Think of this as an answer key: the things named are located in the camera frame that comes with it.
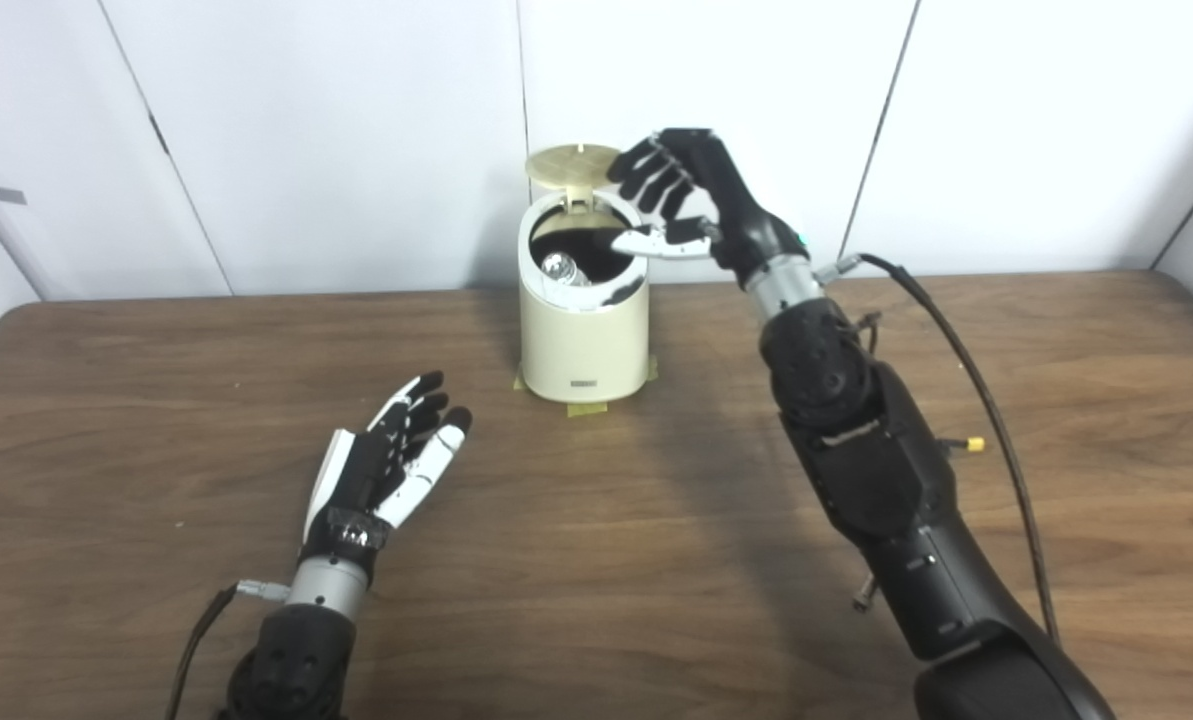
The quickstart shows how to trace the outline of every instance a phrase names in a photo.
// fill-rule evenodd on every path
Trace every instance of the robotic arm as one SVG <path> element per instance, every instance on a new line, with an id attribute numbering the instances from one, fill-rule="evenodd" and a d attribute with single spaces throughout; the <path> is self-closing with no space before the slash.
<path id="1" fill-rule="evenodd" d="M 366 432 L 336 430 L 313 489 L 290 588 L 243 581 L 280 601 L 227 684 L 220 720 L 339 720 L 356 617 L 389 534 L 427 497 L 471 428 L 449 404 L 441 373 L 414 378 Z M 175 710 L 177 702 L 171 706 Z"/>
<path id="2" fill-rule="evenodd" d="M 783 428 L 826 515 L 864 555 L 913 654 L 923 720 L 1112 720 L 1107 702 L 1018 604 L 965 526 L 956 477 L 892 366 L 860 346 L 797 234 L 752 199 L 719 138 L 666 129 L 608 169 L 625 199 L 665 228 L 633 228 L 611 249 L 710 254 L 730 269 L 764 324 L 760 352 Z M 696 187 L 719 223 L 679 221 Z M 679 247 L 691 247 L 684 254 Z"/>

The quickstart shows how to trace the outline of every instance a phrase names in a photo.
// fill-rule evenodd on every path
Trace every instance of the yellow tape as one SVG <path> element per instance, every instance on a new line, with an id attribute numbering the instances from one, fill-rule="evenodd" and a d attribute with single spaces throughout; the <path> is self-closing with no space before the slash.
<path id="1" fill-rule="evenodd" d="M 579 415 L 596 415 L 608 410 L 607 402 L 583 402 L 581 405 L 567 405 L 565 415 L 569 418 L 577 418 Z"/>

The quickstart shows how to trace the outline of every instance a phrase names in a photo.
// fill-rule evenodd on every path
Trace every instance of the wire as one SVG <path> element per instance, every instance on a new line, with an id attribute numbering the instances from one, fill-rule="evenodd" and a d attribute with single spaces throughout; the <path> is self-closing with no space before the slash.
<path id="1" fill-rule="evenodd" d="M 876 257 L 876 255 L 860 254 L 858 259 L 861 259 L 865 263 L 878 266 L 878 268 L 889 273 L 889 277 L 895 283 L 902 286 L 914 300 L 919 302 L 921 308 L 925 308 L 925 311 L 928 311 L 929 317 L 938 324 L 944 336 L 947 337 L 948 345 L 952 346 L 952 350 L 962 360 L 962 365 L 965 365 L 965 372 L 970 375 L 973 389 L 979 392 L 979 398 L 983 401 L 983 408 L 988 412 L 988 418 L 993 421 L 993 429 L 1000 442 L 1000 452 L 1005 455 L 1005 464 L 1009 470 L 1009 479 L 1013 482 L 1013 492 L 1015 492 L 1018 499 L 1018 510 L 1022 513 L 1022 528 L 1027 536 L 1027 550 L 1031 554 L 1031 571 L 1036 575 L 1036 594 L 1040 596 L 1040 614 L 1045 621 L 1045 632 L 1049 633 L 1050 639 L 1053 639 L 1053 644 L 1061 646 L 1058 639 L 1058 619 L 1053 615 L 1053 598 L 1049 594 L 1049 572 L 1045 570 L 1045 555 L 1040 548 L 1040 530 L 1036 528 L 1036 515 L 1031 510 L 1031 496 L 1027 494 L 1027 482 L 1022 477 L 1022 465 L 1018 461 L 1013 442 L 1009 441 L 1009 433 L 1005 427 L 1005 418 L 1000 415 L 1000 409 L 995 404 L 993 391 L 988 389 L 988 383 L 984 381 L 983 373 L 979 373 L 979 366 L 973 362 L 970 350 L 962 342 L 962 337 L 957 336 L 954 329 L 952 329 L 952 323 L 948 323 L 947 316 L 944 316 L 942 310 L 938 309 L 933 297 L 928 292 L 925 292 L 925 287 L 921 287 L 921 284 L 916 283 L 916 278 L 913 278 L 902 265 L 889 263 L 888 260 Z"/>
<path id="2" fill-rule="evenodd" d="M 183 688 L 188 682 L 188 668 L 192 666 L 194 648 L 200 644 L 200 638 L 209 632 L 209 625 L 214 625 L 218 615 L 222 615 L 222 609 L 225 609 L 227 603 L 231 602 L 234 597 L 236 597 L 236 585 L 221 589 L 214 600 L 209 601 L 204 614 L 192 628 L 192 635 L 188 635 L 188 646 L 183 648 L 179 670 L 174 674 L 174 685 L 169 689 L 169 706 L 165 708 L 165 720 L 174 720 L 174 716 L 179 714 L 179 702 L 183 701 Z"/>

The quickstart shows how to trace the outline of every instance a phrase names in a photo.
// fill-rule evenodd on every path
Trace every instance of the beige lid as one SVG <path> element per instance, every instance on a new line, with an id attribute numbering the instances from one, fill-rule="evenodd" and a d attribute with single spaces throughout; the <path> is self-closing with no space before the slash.
<path id="1" fill-rule="evenodd" d="M 593 187 L 610 184 L 605 172 L 618 154 L 613 147 L 583 142 L 549 147 L 528 156 L 524 172 L 533 182 L 551 190 L 587 188 L 589 193 Z"/>

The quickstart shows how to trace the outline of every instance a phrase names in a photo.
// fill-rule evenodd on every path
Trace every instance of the small metal rod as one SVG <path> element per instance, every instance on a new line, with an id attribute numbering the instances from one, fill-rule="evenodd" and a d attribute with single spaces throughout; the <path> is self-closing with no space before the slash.
<path id="1" fill-rule="evenodd" d="M 874 575 L 867 573 L 867 579 L 863 583 L 861 588 L 858 588 L 858 592 L 853 592 L 853 609 L 858 612 L 871 610 L 871 601 L 876 597 L 876 577 Z"/>

